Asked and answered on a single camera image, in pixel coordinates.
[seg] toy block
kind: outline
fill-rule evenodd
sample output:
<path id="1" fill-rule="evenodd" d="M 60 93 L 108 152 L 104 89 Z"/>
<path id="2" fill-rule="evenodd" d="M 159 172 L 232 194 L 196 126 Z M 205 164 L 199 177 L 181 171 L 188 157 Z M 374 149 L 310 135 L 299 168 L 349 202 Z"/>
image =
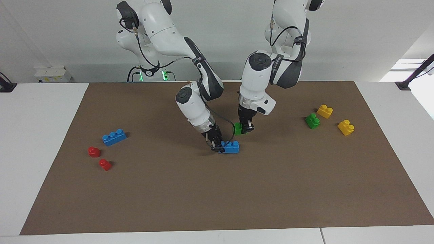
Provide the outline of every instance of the toy block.
<path id="1" fill-rule="evenodd" d="M 241 130 L 243 126 L 240 123 L 235 123 L 235 135 L 241 135 Z"/>
<path id="2" fill-rule="evenodd" d="M 322 117 L 328 119 L 332 115 L 333 109 L 327 108 L 327 105 L 323 104 L 323 105 L 321 105 L 321 107 L 319 107 L 319 109 L 316 113 L 321 115 Z"/>
<path id="3" fill-rule="evenodd" d="M 312 113 L 306 117 L 306 123 L 311 129 L 315 129 L 319 126 L 319 118 L 316 117 L 316 114 Z"/>
<path id="4" fill-rule="evenodd" d="M 89 149 L 87 149 L 87 153 L 92 158 L 99 158 L 99 156 L 101 155 L 101 150 L 99 150 L 98 148 L 90 147 Z"/>
<path id="5" fill-rule="evenodd" d="M 124 131 L 119 129 L 116 132 L 111 132 L 109 135 L 103 135 L 102 141 L 106 146 L 111 146 L 127 138 Z"/>
<path id="6" fill-rule="evenodd" d="M 341 130 L 341 132 L 344 135 L 349 135 L 351 133 L 354 132 L 354 126 L 350 125 L 350 121 L 349 120 L 344 120 L 342 122 L 339 123 L 338 128 Z"/>
<path id="7" fill-rule="evenodd" d="M 105 171 L 109 170 L 112 165 L 105 159 L 101 159 L 99 161 L 99 166 L 101 166 L 101 168 L 103 168 Z"/>
<path id="8" fill-rule="evenodd" d="M 240 144 L 237 141 L 234 142 L 221 142 L 224 145 L 224 153 L 239 153 L 240 152 Z"/>

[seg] red lego block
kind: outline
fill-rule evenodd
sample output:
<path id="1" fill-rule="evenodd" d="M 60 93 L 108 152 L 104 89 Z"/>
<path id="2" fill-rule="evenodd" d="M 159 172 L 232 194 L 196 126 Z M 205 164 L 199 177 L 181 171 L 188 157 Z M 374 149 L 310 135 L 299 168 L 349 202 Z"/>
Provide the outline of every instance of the red lego block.
<path id="1" fill-rule="evenodd" d="M 105 159 L 99 161 L 99 166 L 101 166 L 105 171 L 109 170 L 112 165 Z"/>
<path id="2" fill-rule="evenodd" d="M 99 158 L 99 156 L 101 155 L 101 150 L 99 150 L 98 148 L 90 147 L 87 150 L 87 153 L 89 153 L 89 156 L 91 156 L 92 158 Z"/>

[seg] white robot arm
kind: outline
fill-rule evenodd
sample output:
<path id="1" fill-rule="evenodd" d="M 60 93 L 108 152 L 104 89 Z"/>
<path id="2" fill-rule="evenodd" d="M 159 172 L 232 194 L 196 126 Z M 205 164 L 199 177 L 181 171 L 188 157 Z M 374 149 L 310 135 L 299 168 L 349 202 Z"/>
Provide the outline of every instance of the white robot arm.
<path id="1" fill-rule="evenodd" d="M 273 53 L 258 50 L 246 61 L 241 79 L 238 115 L 241 133 L 254 130 L 252 118 L 269 115 L 276 105 L 266 92 L 268 84 L 290 88 L 297 84 L 306 46 L 310 42 L 308 10 L 318 10 L 323 0 L 275 0 L 265 38 Z"/>
<path id="2" fill-rule="evenodd" d="M 192 60 L 201 77 L 178 92 L 176 103 L 191 125 L 207 139 L 211 149 L 224 152 L 221 131 L 205 106 L 205 101 L 221 96 L 223 83 L 194 42 L 177 30 L 170 18 L 170 0 L 129 0 L 128 3 L 122 1 L 117 10 L 119 23 L 124 28 L 118 33 L 118 42 L 123 48 L 136 54 L 142 70 L 145 69 L 145 75 L 148 72 L 149 77 L 152 77 L 162 67 L 156 59 L 156 52 Z M 156 52 L 151 47 L 142 48 L 151 43 Z"/>

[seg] table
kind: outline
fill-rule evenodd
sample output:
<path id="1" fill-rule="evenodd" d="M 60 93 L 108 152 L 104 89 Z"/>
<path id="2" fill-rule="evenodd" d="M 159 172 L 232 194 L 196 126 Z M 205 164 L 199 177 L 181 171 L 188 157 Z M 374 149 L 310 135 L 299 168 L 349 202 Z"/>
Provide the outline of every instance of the table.
<path id="1" fill-rule="evenodd" d="M 434 226 L 17 236 L 87 86 L 20 84 L 13 93 L 0 96 L 0 243 L 320 244 L 323 239 L 326 243 L 431 243 L 434 239 Z M 433 214 L 434 121 L 410 92 L 398 90 L 393 83 L 358 82 L 357 86 Z"/>

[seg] blue lego block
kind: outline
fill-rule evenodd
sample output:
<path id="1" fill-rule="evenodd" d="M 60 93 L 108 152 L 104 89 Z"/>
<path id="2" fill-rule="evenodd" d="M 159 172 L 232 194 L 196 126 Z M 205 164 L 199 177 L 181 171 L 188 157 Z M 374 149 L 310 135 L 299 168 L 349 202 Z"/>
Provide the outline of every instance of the blue lego block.
<path id="1" fill-rule="evenodd" d="M 239 153 L 240 152 L 240 144 L 237 141 L 234 142 L 221 142 L 224 146 L 224 153 Z"/>
<path id="2" fill-rule="evenodd" d="M 125 140 L 126 138 L 127 135 L 125 135 L 124 131 L 119 129 L 116 132 L 111 132 L 109 135 L 103 135 L 102 142 L 104 142 L 104 144 L 109 147 L 113 144 Z"/>

